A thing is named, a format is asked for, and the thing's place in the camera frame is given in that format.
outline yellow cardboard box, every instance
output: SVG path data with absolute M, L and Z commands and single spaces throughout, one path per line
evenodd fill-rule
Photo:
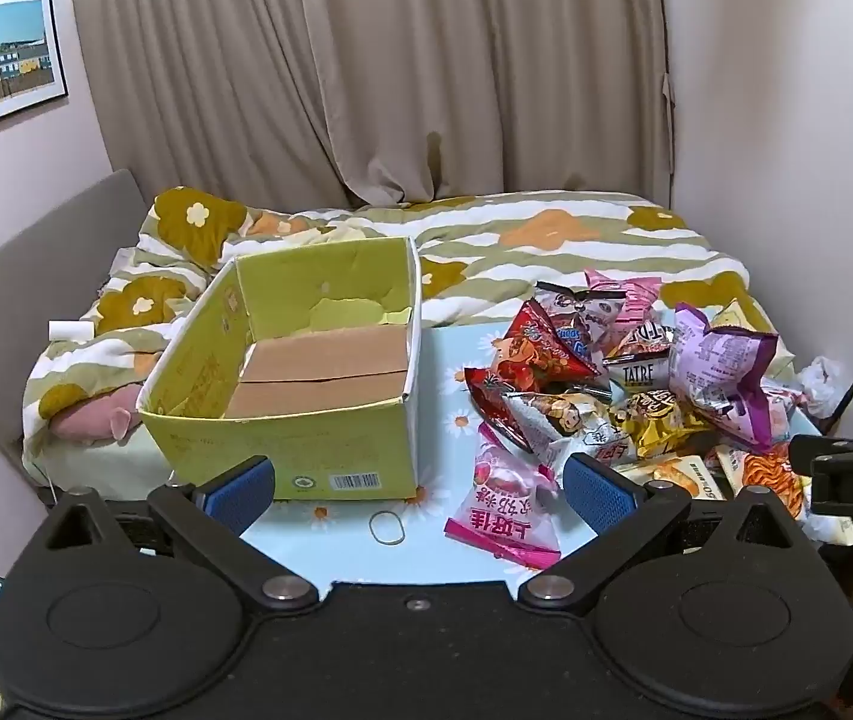
M 237 257 L 163 352 L 137 408 L 176 474 L 197 485 L 266 455 L 277 499 L 413 497 L 420 303 L 406 238 Z M 405 328 L 405 365 L 396 332 L 380 325 Z

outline purple snack bag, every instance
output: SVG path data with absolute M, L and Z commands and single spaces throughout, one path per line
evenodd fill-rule
M 756 449 L 773 443 L 770 404 L 761 378 L 777 350 L 775 333 L 710 327 L 686 303 L 676 307 L 669 386 L 714 425 Z

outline screw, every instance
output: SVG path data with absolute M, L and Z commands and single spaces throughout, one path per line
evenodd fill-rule
M 559 574 L 540 574 L 526 584 L 530 594 L 541 601 L 559 601 L 573 594 L 575 584 Z
M 312 584 L 292 574 L 280 574 L 263 583 L 263 594 L 274 601 L 294 601 L 303 598 L 311 589 Z

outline bed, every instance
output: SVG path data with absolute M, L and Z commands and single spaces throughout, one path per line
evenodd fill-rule
M 429 326 L 503 322 L 535 280 L 582 287 L 594 269 L 659 276 L 662 312 L 680 301 L 718 311 L 736 298 L 759 329 L 773 329 L 740 261 L 628 194 L 526 191 L 282 215 L 188 188 L 148 203 L 120 170 L 0 249 L 0 447 L 37 485 L 142 499 L 170 475 L 145 427 L 78 445 L 52 436 L 49 420 L 144 381 L 229 258 L 382 235 L 415 239 Z M 80 316 L 96 323 L 93 341 L 48 343 L 50 319 Z

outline light blue tablecloth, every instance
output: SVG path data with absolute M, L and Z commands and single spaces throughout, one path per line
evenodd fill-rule
M 312 581 L 322 596 L 333 581 L 449 584 L 490 580 L 506 581 L 516 596 L 516 589 L 537 572 L 454 541 L 442 531 L 447 517 L 472 490 L 480 424 L 466 385 L 455 374 L 463 367 L 489 365 L 493 355 L 490 341 L 502 336 L 508 326 L 508 322 L 497 322 L 423 331 L 418 501 L 274 503 L 243 534 L 245 541 Z M 794 435 L 816 432 L 799 409 L 790 427 Z M 377 512 L 394 512 L 402 521 L 406 533 L 402 543 L 377 543 L 370 533 L 370 517 Z M 562 494 L 551 506 L 551 517 L 564 556 L 595 536 Z M 382 541 L 400 534 L 391 514 L 377 515 L 375 527 Z

